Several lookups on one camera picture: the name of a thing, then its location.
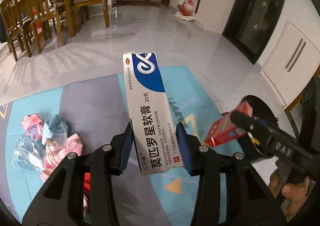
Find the pink plastic bag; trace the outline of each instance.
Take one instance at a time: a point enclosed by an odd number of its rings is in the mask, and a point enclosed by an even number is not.
[[[34,142],[41,138],[43,124],[40,116],[37,113],[25,116],[21,122],[21,125]]]
[[[68,153],[75,152],[80,156],[82,147],[78,134],[70,136],[63,146],[59,146],[55,141],[48,140],[45,148],[44,170],[40,174],[41,180],[45,182]]]

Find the black cabinet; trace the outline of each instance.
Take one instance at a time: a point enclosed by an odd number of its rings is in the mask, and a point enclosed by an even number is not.
[[[278,22],[284,0],[236,0],[223,35],[255,63]]]

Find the metal screw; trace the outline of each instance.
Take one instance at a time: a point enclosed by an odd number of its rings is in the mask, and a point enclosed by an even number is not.
[[[199,151],[200,152],[207,152],[209,150],[209,148],[207,147],[207,146],[205,146],[205,145],[201,145],[200,147],[199,147]]]
[[[242,153],[240,153],[240,152],[237,152],[237,153],[235,153],[235,157],[236,157],[236,159],[241,160],[241,159],[244,158],[244,155]]]
[[[112,149],[112,146],[109,144],[106,144],[102,147],[102,150],[105,152],[110,151],[111,149]]]
[[[68,155],[67,155],[67,158],[68,159],[74,159],[76,157],[76,153],[74,152],[70,152]]]

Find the blue play mat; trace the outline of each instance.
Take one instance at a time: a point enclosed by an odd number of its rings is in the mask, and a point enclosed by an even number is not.
[[[186,66],[165,67],[160,71],[175,125],[184,120],[187,133],[202,142],[212,123],[221,117],[219,110]],[[69,134],[79,134],[83,154],[87,154],[124,132],[129,121],[127,109],[122,74],[71,83],[0,106],[0,152],[3,152],[0,197],[12,214],[21,221],[43,184],[39,172],[14,168],[11,164],[13,147],[23,133],[20,122],[25,115],[38,113],[45,120],[60,114],[70,125]],[[242,149],[237,141],[231,141],[215,151],[233,155]],[[132,150],[124,174],[112,181],[120,225],[190,225],[199,177],[190,177],[185,169],[142,176]],[[220,204],[222,222],[226,216],[223,175]]]

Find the white and blue box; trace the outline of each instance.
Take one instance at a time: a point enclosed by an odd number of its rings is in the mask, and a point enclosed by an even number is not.
[[[141,173],[149,175],[183,167],[156,55],[125,53],[123,63]]]

